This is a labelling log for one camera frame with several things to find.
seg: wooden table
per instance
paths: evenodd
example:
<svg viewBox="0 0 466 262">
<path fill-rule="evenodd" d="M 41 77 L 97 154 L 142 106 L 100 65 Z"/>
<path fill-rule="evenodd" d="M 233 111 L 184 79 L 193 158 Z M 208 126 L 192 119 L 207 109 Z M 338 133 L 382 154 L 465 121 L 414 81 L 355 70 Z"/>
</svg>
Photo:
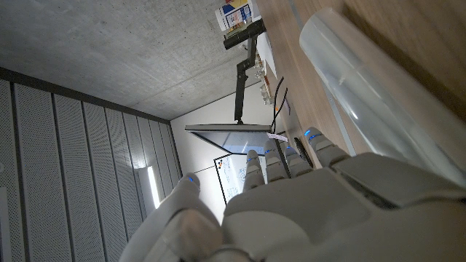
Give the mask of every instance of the wooden table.
<svg viewBox="0 0 466 262">
<path fill-rule="evenodd" d="M 296 115 L 280 113 L 289 138 L 320 129 L 348 150 L 320 77 L 299 46 L 300 26 L 323 7 L 354 23 L 426 90 L 466 121 L 466 1 L 463 0 L 257 0 L 287 99 Z M 272 91 L 277 80 L 269 76 Z M 369 151 L 337 104 L 357 154 Z"/>
</svg>

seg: cable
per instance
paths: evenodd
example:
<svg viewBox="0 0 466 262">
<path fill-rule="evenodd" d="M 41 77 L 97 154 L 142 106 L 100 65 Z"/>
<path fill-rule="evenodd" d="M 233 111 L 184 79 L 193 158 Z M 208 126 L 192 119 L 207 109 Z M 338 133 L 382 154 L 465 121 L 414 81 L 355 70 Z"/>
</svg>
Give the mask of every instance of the cable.
<svg viewBox="0 0 466 262">
<path fill-rule="evenodd" d="M 278 90 L 279 90 L 280 86 L 282 85 L 283 79 L 285 79 L 284 76 L 282 76 L 280 82 L 278 82 L 277 89 L 275 90 L 275 96 L 274 96 L 274 121 L 273 121 L 272 124 L 270 125 L 271 128 L 273 127 L 274 122 L 275 122 L 275 117 L 276 117 L 276 116 L 275 116 L 275 108 L 277 107 Z"/>
<path fill-rule="evenodd" d="M 286 99 L 286 93 L 287 93 L 287 92 L 288 92 L 288 88 L 285 89 L 285 94 L 283 95 L 282 105 L 280 106 L 280 108 L 278 109 L 277 113 L 275 114 L 274 121 L 272 122 L 272 125 L 274 126 L 274 134 L 275 134 L 275 130 L 277 129 L 277 123 L 276 123 L 275 120 L 277 120 L 278 114 L 280 113 L 280 111 L 282 111 L 283 105 L 285 104 L 285 99 Z"/>
</svg>

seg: monitor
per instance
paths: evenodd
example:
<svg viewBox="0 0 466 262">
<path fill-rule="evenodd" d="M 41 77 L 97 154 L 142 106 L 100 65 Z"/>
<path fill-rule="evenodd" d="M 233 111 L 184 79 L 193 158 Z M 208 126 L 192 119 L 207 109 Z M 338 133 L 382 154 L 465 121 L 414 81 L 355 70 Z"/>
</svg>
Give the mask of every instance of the monitor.
<svg viewBox="0 0 466 262">
<path fill-rule="evenodd" d="M 271 129 L 258 124 L 197 124 L 186 126 L 185 131 L 230 154 L 246 155 L 255 150 L 263 156 Z"/>
</svg>

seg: transparent plastic cylinder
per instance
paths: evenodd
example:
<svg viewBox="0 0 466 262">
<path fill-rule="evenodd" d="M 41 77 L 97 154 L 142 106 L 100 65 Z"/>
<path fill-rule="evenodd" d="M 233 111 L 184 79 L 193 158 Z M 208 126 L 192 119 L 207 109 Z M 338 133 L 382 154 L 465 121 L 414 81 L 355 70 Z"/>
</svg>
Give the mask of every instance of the transparent plastic cylinder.
<svg viewBox="0 0 466 262">
<path fill-rule="evenodd" d="M 299 42 L 373 152 L 466 186 L 465 123 L 351 22 L 322 9 Z"/>
</svg>

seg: acoustic wall panel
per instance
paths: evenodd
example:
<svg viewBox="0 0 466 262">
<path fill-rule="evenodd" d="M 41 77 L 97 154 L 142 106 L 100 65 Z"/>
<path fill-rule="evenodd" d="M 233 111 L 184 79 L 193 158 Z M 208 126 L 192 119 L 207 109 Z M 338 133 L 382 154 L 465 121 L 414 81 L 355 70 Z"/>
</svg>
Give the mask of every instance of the acoustic wall panel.
<svg viewBox="0 0 466 262">
<path fill-rule="evenodd" d="M 135 169 L 146 167 L 146 158 L 144 157 L 141 136 L 139 133 L 138 120 L 136 116 L 123 114 L 125 119 L 128 143 L 130 144 L 131 157 Z"/>
<path fill-rule="evenodd" d="M 0 80 L 0 187 L 7 188 L 10 246 L 13 261 L 24 261 L 20 187 L 9 82 Z"/>
<path fill-rule="evenodd" d="M 127 243 L 114 160 L 103 107 L 83 103 L 92 173 L 107 261 L 118 261 Z"/>
<path fill-rule="evenodd" d="M 144 157 L 143 145 L 141 143 L 138 120 L 136 116 L 129 114 L 123 114 L 123 120 L 125 123 L 128 146 L 130 147 L 130 155 L 133 161 L 133 168 L 135 169 L 135 182 L 140 200 L 140 208 L 143 213 L 143 219 L 146 219 L 147 214 L 146 208 L 144 207 L 144 197 L 141 190 L 141 182 L 139 181 L 139 172 L 137 171 L 139 168 L 146 167 L 146 158 Z"/>
<path fill-rule="evenodd" d="M 173 190 L 173 184 L 170 177 L 170 170 L 168 168 L 167 157 L 165 156 L 165 149 L 162 141 L 162 133 L 160 132 L 159 123 L 150 121 L 152 139 L 154 140 L 155 152 L 157 154 L 157 160 L 159 161 L 159 171 L 162 177 L 162 184 L 165 196 Z"/>
<path fill-rule="evenodd" d="M 54 95 L 76 261 L 105 261 L 81 102 Z"/>
<path fill-rule="evenodd" d="M 152 170 L 154 171 L 155 184 L 157 186 L 159 200 L 162 201 L 165 198 L 165 194 L 163 191 L 162 177 L 160 176 L 159 163 L 157 161 L 157 155 L 155 154 L 154 141 L 152 140 L 149 121 L 147 119 L 138 117 L 138 123 L 147 166 L 152 167 Z"/>
<path fill-rule="evenodd" d="M 15 100 L 31 261 L 71 261 L 52 96 L 15 85 Z"/>
<path fill-rule="evenodd" d="M 178 169 L 176 167 L 176 156 L 174 155 L 174 150 L 172 149 L 172 140 L 170 137 L 170 130 L 167 124 L 159 123 L 160 132 L 162 133 L 163 146 L 165 148 L 165 154 L 167 155 L 168 168 L 170 170 L 170 178 L 172 180 L 173 186 L 179 181 Z"/>
<path fill-rule="evenodd" d="M 138 230 L 143 219 L 141 207 L 136 190 L 133 166 L 131 164 L 130 151 L 126 140 L 125 126 L 121 112 L 107 109 L 108 131 L 110 132 L 111 147 L 115 159 L 116 175 L 122 196 L 123 214 L 128 237 Z"/>
<path fill-rule="evenodd" d="M 175 138 L 173 138 L 173 131 L 171 126 L 168 126 L 168 134 L 170 135 L 170 142 L 172 143 L 172 151 L 173 157 L 175 157 L 176 171 L 178 172 L 178 180 L 180 180 L 183 174 L 181 174 L 180 162 L 178 161 L 178 154 L 176 153 Z"/>
</svg>

